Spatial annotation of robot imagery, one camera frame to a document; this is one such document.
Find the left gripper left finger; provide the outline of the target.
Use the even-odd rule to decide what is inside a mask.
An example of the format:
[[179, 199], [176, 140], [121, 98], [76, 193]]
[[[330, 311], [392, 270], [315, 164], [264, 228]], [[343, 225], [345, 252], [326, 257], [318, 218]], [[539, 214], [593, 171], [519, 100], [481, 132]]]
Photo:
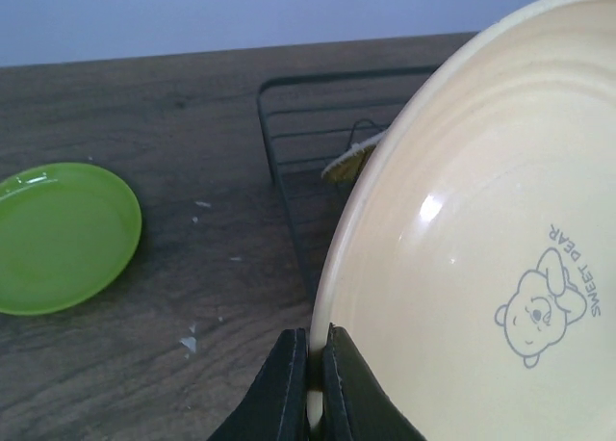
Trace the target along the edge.
[[303, 328], [278, 336], [244, 398], [210, 436], [212, 440], [304, 440], [307, 337]]

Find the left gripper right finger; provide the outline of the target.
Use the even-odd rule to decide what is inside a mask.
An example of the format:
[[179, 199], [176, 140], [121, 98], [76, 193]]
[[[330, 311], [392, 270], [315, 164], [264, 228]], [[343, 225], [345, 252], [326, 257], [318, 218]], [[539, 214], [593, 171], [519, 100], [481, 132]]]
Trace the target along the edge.
[[348, 332], [331, 325], [322, 352], [324, 438], [421, 441], [394, 406]]

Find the plain cream orange plate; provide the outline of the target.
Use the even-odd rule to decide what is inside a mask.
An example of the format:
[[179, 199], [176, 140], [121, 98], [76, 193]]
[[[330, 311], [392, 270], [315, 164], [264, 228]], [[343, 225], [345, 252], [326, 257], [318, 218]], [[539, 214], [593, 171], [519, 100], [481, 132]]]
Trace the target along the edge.
[[615, 436], [615, 0], [539, 0], [413, 95], [354, 185], [310, 331], [430, 440]]

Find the yellow woven bamboo plate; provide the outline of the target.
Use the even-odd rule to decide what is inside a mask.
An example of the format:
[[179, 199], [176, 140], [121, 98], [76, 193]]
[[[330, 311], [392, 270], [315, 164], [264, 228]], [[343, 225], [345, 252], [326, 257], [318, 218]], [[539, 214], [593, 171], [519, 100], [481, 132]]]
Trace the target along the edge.
[[323, 169], [321, 178], [329, 183], [355, 181], [385, 135], [386, 132], [382, 131], [360, 143], [354, 143]]

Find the small lime green plate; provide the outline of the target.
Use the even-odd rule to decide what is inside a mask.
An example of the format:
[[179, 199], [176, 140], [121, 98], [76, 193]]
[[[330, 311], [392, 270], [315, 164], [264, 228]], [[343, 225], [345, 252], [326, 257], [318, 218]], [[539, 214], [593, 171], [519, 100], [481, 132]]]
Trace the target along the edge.
[[1, 182], [1, 311], [38, 316], [80, 304], [127, 268], [140, 203], [113, 172], [85, 163], [25, 169]]

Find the black wire dish rack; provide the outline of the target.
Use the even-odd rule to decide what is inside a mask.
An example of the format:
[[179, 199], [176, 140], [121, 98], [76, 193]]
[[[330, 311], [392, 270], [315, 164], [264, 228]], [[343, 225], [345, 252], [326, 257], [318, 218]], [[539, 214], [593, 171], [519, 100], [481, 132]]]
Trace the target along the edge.
[[436, 70], [415, 65], [282, 76], [264, 82], [257, 111], [269, 174], [277, 189], [309, 298], [318, 289], [333, 234], [352, 190], [329, 184], [325, 167], [385, 130]]

